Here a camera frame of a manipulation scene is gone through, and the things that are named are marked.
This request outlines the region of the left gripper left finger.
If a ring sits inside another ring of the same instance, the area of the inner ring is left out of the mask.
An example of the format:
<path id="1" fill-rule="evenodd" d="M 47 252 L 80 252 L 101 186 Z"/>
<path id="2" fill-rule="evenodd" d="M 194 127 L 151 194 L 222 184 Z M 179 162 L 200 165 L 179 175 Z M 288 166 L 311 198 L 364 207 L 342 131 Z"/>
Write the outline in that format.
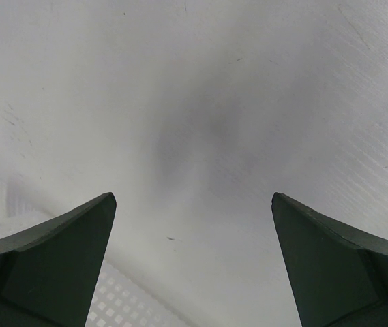
<path id="1" fill-rule="evenodd" d="M 104 193 L 0 239 L 0 326 L 84 326 L 115 219 Z"/>

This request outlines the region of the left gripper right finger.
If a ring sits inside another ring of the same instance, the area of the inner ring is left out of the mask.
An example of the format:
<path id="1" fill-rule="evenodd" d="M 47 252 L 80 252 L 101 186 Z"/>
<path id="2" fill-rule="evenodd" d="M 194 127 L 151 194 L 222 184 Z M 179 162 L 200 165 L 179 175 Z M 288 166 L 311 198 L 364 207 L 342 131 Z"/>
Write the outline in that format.
<path id="1" fill-rule="evenodd" d="M 283 193 L 271 210 L 302 326 L 388 326 L 388 240 Z"/>

